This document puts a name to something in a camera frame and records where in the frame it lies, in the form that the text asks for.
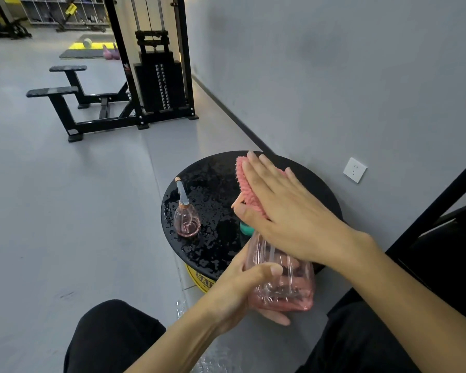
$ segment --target left hand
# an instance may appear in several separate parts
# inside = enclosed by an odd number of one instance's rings
[[[249,309],[247,297],[254,288],[283,273],[283,267],[276,263],[257,264],[243,271],[247,250],[248,244],[236,254],[217,282],[197,302],[196,306],[211,314],[217,324],[218,335],[230,331],[242,320]],[[272,310],[255,310],[276,323],[284,326],[290,324],[284,314]]]

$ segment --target black round table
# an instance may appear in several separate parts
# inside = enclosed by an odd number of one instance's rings
[[[207,281],[206,278],[217,280],[243,247],[239,219],[231,209],[231,204],[240,193],[235,173],[236,158],[246,155],[246,150],[218,153],[191,164],[177,174],[202,222],[196,236],[184,238],[174,229],[173,216],[179,200],[174,180],[162,199],[161,221],[164,234],[174,252],[199,273],[199,280],[202,282]],[[316,174],[288,158],[267,156],[280,169],[290,167],[311,194],[343,220],[335,195]],[[317,271],[322,267],[316,265],[315,269]]]

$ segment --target fingernail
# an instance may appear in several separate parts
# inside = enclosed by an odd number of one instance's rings
[[[240,203],[239,205],[237,205],[234,210],[235,213],[238,215],[238,216],[242,216],[245,211],[247,211],[247,206],[243,203]]]
[[[281,275],[283,273],[283,267],[281,267],[279,264],[271,266],[271,273],[274,276],[279,276],[279,275]]]

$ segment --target right hand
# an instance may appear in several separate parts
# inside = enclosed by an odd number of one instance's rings
[[[264,155],[247,154],[243,171],[261,201],[269,220],[245,204],[234,208],[236,215],[287,254],[335,268],[337,262],[359,253],[372,238],[358,232],[330,212],[295,177],[290,168],[284,177]]]

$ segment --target forearm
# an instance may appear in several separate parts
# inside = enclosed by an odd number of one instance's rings
[[[374,244],[338,266],[423,373],[466,372],[466,318]]]
[[[216,337],[212,317],[192,307],[126,373],[188,373]]]

